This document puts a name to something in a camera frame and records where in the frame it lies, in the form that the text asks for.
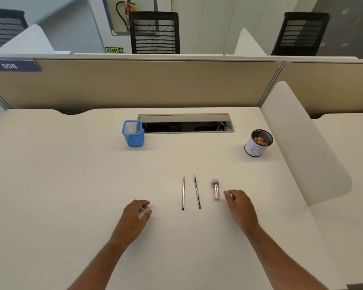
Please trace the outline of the black mesh office chair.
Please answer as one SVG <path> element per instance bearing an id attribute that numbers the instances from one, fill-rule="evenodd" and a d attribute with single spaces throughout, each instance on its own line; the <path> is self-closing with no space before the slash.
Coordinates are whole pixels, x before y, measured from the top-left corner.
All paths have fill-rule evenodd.
<path id="1" fill-rule="evenodd" d="M 330 15 L 318 12 L 286 12 L 272 56 L 316 56 Z"/>
<path id="2" fill-rule="evenodd" d="M 24 11 L 0 9 L 0 47 L 27 28 Z"/>
<path id="3" fill-rule="evenodd" d="M 180 54 L 178 13 L 134 11 L 129 20 L 133 54 Z"/>

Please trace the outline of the blue desk number label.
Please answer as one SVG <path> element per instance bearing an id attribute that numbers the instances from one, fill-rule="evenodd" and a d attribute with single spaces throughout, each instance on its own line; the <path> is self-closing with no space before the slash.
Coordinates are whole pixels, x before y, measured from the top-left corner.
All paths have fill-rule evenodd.
<path id="1" fill-rule="evenodd" d="M 33 59 L 0 59 L 0 72 L 41 72 Z"/>

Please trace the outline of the beige desk partition panel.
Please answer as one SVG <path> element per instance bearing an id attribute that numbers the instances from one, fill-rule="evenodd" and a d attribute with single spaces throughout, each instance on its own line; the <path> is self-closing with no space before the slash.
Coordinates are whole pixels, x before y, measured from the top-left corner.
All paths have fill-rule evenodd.
<path id="1" fill-rule="evenodd" d="M 98 108 L 261 107 L 286 82 L 311 117 L 363 113 L 363 59 L 158 54 L 0 54 L 41 72 L 0 72 L 0 106 L 78 114 Z"/>

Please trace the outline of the white curved desk divider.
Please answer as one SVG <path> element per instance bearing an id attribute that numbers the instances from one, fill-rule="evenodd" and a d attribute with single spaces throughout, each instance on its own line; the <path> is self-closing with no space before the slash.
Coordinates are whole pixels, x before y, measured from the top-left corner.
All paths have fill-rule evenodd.
<path id="1" fill-rule="evenodd" d="M 0 54 L 70 54 L 71 51 L 55 51 L 43 29 L 33 24 L 28 29 L 0 47 Z"/>
<path id="2" fill-rule="evenodd" d="M 261 112 L 308 206 L 351 192 L 348 169 L 286 82 L 276 83 Z"/>

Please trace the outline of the person's right forearm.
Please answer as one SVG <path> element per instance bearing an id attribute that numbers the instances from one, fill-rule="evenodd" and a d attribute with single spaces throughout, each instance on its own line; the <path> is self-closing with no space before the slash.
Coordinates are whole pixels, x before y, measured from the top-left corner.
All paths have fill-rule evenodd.
<path id="1" fill-rule="evenodd" d="M 292 259 L 259 225 L 245 230 L 273 290 L 329 290 Z"/>

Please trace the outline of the blue mesh pen holder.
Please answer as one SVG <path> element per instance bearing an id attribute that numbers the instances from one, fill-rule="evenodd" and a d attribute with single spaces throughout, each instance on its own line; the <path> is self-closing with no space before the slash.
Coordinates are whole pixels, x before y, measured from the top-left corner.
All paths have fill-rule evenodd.
<path id="1" fill-rule="evenodd" d="M 121 133 L 129 147 L 142 147 L 144 145 L 142 121 L 125 121 Z"/>

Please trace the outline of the person's left hand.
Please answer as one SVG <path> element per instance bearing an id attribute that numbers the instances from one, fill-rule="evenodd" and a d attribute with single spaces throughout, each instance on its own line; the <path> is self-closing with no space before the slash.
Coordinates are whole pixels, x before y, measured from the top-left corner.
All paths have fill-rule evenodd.
<path id="1" fill-rule="evenodd" d="M 128 204 L 111 235 L 110 242 L 127 248 L 145 228 L 140 226 L 139 219 L 148 210 L 149 205 L 148 200 L 133 200 Z"/>

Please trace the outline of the person's right hand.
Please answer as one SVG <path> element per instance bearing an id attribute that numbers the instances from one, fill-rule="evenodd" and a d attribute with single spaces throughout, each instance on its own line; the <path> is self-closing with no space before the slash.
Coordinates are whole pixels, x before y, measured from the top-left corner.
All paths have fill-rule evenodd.
<path id="1" fill-rule="evenodd" d="M 236 206 L 228 208 L 233 219 L 247 237 L 252 236 L 260 228 L 254 205 L 243 190 L 236 199 Z"/>

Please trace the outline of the white labelled mesh cup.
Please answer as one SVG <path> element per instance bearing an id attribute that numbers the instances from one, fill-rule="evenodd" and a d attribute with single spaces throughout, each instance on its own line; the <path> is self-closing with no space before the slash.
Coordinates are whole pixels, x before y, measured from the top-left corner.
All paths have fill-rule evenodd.
<path id="1" fill-rule="evenodd" d="M 269 147 L 269 146 L 261 146 L 255 143 L 255 141 L 253 140 L 253 137 L 255 136 L 262 136 L 265 139 L 267 139 L 267 141 L 270 141 L 270 145 L 271 146 L 274 142 L 274 138 L 271 135 L 271 133 L 269 133 L 266 130 L 263 129 L 256 129 L 254 131 L 252 131 L 251 133 L 251 137 L 249 138 L 249 140 L 247 141 L 247 143 L 244 146 L 244 150 L 245 152 L 252 157 L 259 157 L 263 154 L 263 152 Z"/>

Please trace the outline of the person's left forearm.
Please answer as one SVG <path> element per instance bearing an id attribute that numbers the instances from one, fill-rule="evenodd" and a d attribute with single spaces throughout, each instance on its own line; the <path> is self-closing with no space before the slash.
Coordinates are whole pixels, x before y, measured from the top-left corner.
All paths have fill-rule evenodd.
<path id="1" fill-rule="evenodd" d="M 106 290 L 111 275 L 130 243 L 109 240 L 67 290 Z"/>

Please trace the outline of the red fire extinguisher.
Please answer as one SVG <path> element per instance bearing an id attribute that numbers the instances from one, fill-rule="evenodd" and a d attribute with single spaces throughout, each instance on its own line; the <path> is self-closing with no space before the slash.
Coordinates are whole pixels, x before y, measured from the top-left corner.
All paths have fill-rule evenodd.
<path id="1" fill-rule="evenodd" d="M 130 33 L 130 13 L 136 11 L 136 4 L 134 2 L 132 2 L 132 1 L 133 0 L 119 1 L 115 5 L 115 9 L 117 11 L 117 14 L 119 15 L 119 17 L 121 18 L 121 20 L 125 24 L 126 31 L 128 33 Z M 121 6 L 124 7 L 124 12 L 125 12 L 124 16 L 119 11 L 119 8 Z"/>

